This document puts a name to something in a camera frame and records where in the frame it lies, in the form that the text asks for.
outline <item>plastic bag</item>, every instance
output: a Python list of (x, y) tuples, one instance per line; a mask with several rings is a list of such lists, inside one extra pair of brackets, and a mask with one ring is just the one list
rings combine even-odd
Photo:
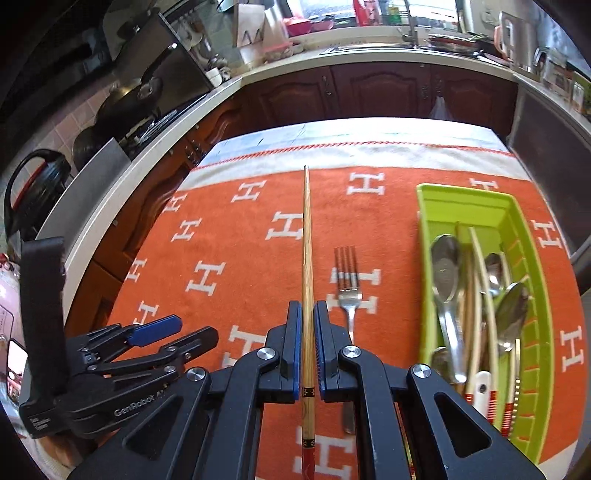
[(437, 97), (437, 100), (435, 100), (435, 106), (429, 114), (429, 118), (433, 120), (447, 120), (449, 122), (454, 121), (451, 113), (449, 112), (445, 104), (445, 98), (439, 96)]

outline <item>screw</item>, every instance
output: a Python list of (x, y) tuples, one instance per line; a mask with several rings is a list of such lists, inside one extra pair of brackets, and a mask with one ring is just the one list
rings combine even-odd
[(263, 348), (259, 348), (256, 356), (261, 360), (269, 360), (275, 356), (275, 351), (270, 346), (264, 346)]
[(343, 347), (343, 355), (347, 358), (357, 358), (361, 355), (361, 348), (355, 345), (347, 345)]
[(427, 378), (431, 375), (431, 369), (424, 364), (417, 364), (413, 367), (413, 374), (419, 378)]
[(205, 370), (201, 367), (193, 367), (187, 370), (187, 378), (191, 382), (198, 382), (205, 377)]

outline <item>green tray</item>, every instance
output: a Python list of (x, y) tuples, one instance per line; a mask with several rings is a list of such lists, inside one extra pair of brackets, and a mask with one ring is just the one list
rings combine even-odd
[[(505, 193), (421, 184), (417, 187), (420, 236), (423, 251), (423, 314), (420, 361), (443, 345), (433, 301), (431, 244), (444, 233), (470, 243), (467, 227), (473, 226), (484, 256), (505, 252), (513, 281), (523, 281), (531, 294), (528, 319), (521, 335), (521, 395), (511, 442), (538, 463), (544, 445), (554, 387), (552, 317), (540, 259), (519, 204)], [(506, 402), (509, 355), (499, 360), (499, 393), (495, 425), (500, 429)]]

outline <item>silver fork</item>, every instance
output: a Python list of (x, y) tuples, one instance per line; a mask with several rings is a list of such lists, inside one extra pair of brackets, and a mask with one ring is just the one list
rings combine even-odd
[[(363, 295), (359, 288), (359, 270), (357, 269), (357, 257), (355, 247), (335, 248), (336, 282), (339, 288), (339, 306), (347, 313), (347, 330), (353, 341), (353, 329), (355, 327), (355, 310), (361, 305)], [(355, 412), (352, 402), (343, 403), (342, 410), (343, 430), (346, 433), (355, 433)]]

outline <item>tabletop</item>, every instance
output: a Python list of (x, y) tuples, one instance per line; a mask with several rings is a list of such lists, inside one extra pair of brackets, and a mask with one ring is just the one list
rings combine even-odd
[[(363, 287), (355, 342), (398, 367), (415, 363), (419, 347), (416, 185), (440, 183), (515, 196), (541, 259), (556, 352), (554, 387), (548, 393), (551, 414), (537, 463), (548, 479), (561, 479), (583, 419), (583, 310), (551, 212), (519, 161), (486, 128), (347, 119), (221, 142), (157, 219), (109, 323), (144, 323), (174, 313), (183, 319), (181, 334), (214, 326), (220, 335), (217, 348), (188, 367), (228, 367), (260, 347), (267, 330), (285, 321), (288, 301), (301, 300), (304, 165), (310, 167), (314, 297), (327, 301), (332, 322), (345, 324), (335, 300), (333, 249), (355, 245)], [(533, 355), (538, 351), (535, 344), (525, 345), (528, 349)], [(528, 374), (535, 375), (535, 365)], [(520, 402), (518, 414), (528, 418), (527, 405), (536, 392), (522, 394), (529, 400)], [(300, 422), (299, 405), (265, 408), (257, 477), (300, 477)], [(319, 478), (356, 478), (355, 440), (342, 432), (339, 406), (318, 402), (317, 425)], [(524, 450), (529, 440), (512, 438)]]

